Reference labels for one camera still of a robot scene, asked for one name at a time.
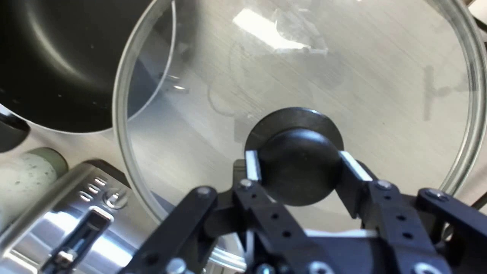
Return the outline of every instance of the nonstick pan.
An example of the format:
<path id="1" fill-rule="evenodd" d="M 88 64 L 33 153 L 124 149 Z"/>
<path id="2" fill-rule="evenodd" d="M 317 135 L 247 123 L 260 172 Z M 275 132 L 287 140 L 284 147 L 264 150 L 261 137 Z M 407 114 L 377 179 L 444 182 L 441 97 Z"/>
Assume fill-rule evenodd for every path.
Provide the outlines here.
<path id="1" fill-rule="evenodd" d="M 147 3 L 0 1 L 0 103 L 59 131 L 109 128 L 117 64 Z"/>

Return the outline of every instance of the pot lid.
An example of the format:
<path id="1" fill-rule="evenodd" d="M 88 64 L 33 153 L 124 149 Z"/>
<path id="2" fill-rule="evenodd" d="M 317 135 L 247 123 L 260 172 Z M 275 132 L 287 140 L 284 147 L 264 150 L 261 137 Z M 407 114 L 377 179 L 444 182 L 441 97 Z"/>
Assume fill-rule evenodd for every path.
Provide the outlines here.
<path id="1" fill-rule="evenodd" d="M 403 193 L 454 193 L 482 138 L 483 71 L 456 1 L 156 0 L 118 65 L 113 125 L 159 219 L 196 185 L 229 188 L 250 129 L 288 106 L 325 114 Z M 305 228 L 352 227 L 333 193 L 288 208 Z"/>

